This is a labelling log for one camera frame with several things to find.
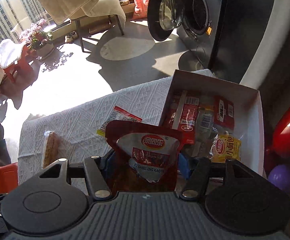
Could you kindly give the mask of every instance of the screw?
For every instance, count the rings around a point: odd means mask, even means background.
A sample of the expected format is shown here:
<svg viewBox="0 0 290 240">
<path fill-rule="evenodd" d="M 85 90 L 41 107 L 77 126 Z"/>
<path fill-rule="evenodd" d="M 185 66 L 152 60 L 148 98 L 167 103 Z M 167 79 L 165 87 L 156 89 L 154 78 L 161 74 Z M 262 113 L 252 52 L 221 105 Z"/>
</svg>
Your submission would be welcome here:
<svg viewBox="0 0 290 240">
<path fill-rule="evenodd" d="M 95 197 L 97 198 L 107 198 L 109 196 L 110 192 L 108 190 L 101 189 L 95 192 Z"/>
<path fill-rule="evenodd" d="M 198 192 L 196 190 L 185 190 L 183 192 L 183 197 L 185 198 L 196 198 L 198 196 Z"/>
</svg>

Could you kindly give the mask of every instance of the orange chair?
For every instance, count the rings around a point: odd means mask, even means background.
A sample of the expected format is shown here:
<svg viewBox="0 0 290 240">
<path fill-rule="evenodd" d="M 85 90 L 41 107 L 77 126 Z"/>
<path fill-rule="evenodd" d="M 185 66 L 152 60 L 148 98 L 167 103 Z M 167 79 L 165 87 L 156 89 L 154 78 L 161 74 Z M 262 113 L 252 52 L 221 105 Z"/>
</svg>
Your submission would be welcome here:
<svg viewBox="0 0 290 240">
<path fill-rule="evenodd" d="M 23 69 L 27 73 L 30 73 L 33 69 L 25 59 L 25 56 L 28 55 L 29 49 L 24 45 L 22 50 L 21 58 L 17 61 L 17 63 L 12 64 L 8 66 L 7 68 L 4 68 L 4 72 L 6 73 L 7 77 L 11 80 L 12 83 L 15 82 L 14 80 L 14 73 L 15 71 L 18 71 L 19 69 Z"/>
<path fill-rule="evenodd" d="M 0 194 L 11 192 L 18 186 L 18 163 L 0 167 Z"/>
</svg>

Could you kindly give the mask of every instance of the balcony floor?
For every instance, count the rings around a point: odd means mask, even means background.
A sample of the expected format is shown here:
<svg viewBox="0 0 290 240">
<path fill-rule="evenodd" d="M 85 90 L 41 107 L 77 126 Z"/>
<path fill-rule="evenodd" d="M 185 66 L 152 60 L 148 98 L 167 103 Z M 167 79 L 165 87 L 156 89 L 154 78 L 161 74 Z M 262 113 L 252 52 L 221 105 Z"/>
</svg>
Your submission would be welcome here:
<svg viewBox="0 0 290 240">
<path fill-rule="evenodd" d="M 16 162 L 25 120 L 50 115 L 108 95 L 114 91 L 171 76 L 186 47 L 177 35 L 155 42 L 147 21 L 126 22 L 87 36 L 83 53 L 79 40 L 58 44 L 44 61 L 31 62 L 32 76 L 15 74 L 16 83 L 2 85 L 0 93 L 0 160 Z"/>
</svg>

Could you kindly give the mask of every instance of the cardboard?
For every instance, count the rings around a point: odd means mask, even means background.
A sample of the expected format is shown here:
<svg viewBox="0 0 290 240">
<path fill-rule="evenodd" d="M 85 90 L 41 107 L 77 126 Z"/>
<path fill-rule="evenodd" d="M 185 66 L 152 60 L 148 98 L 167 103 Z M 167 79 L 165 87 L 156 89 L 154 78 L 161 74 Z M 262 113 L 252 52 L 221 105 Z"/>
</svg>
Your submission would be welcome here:
<svg viewBox="0 0 290 240">
<path fill-rule="evenodd" d="M 199 91 L 220 95 L 234 103 L 234 135 L 242 141 L 241 162 L 262 176 L 264 161 L 264 128 L 260 93 L 256 89 L 229 81 L 175 70 L 159 125 L 165 120 L 175 90 Z"/>
</svg>

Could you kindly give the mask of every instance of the washing machine door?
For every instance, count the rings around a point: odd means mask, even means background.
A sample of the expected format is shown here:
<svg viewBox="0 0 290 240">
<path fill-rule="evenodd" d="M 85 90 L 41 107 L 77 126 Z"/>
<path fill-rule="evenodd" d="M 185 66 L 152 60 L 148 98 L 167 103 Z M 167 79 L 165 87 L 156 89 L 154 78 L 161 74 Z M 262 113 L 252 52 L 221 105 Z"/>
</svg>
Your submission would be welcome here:
<svg viewBox="0 0 290 240">
<path fill-rule="evenodd" d="M 147 23 L 149 32 L 157 41 L 164 41 L 173 29 L 181 26 L 184 18 L 182 0 L 149 0 Z"/>
</svg>

